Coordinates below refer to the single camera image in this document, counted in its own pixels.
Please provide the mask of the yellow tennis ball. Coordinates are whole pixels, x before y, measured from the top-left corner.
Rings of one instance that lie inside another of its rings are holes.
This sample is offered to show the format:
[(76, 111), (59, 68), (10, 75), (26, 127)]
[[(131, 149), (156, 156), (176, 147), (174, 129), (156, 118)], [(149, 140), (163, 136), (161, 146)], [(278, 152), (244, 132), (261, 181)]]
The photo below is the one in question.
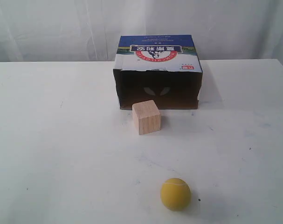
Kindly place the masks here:
[(190, 204), (192, 192), (184, 180), (170, 178), (162, 184), (160, 198), (166, 208), (182, 211)]

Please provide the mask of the light wooden cube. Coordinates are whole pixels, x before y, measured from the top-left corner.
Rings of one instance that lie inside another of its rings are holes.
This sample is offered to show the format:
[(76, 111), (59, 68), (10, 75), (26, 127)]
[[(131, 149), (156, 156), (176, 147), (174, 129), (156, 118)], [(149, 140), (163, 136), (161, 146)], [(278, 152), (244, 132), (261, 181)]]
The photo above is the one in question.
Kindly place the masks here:
[(133, 104), (132, 118), (139, 135), (161, 129), (161, 113), (153, 100)]

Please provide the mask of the blue white cardboard box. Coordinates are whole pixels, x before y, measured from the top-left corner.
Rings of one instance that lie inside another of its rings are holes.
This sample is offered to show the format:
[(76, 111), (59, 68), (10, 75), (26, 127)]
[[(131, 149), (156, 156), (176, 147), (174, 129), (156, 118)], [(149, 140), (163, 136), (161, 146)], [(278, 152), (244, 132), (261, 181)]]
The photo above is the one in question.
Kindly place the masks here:
[(198, 108), (203, 71), (191, 35), (121, 36), (113, 75), (122, 110), (147, 100), (159, 109)]

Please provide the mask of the white curtain backdrop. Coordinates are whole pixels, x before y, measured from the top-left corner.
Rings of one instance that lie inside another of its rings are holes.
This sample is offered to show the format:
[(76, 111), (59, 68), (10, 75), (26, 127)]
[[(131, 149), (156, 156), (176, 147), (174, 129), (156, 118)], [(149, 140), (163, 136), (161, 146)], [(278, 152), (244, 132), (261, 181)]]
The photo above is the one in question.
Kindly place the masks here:
[(202, 60), (283, 64), (283, 0), (0, 0), (0, 62), (112, 61), (121, 35), (175, 34)]

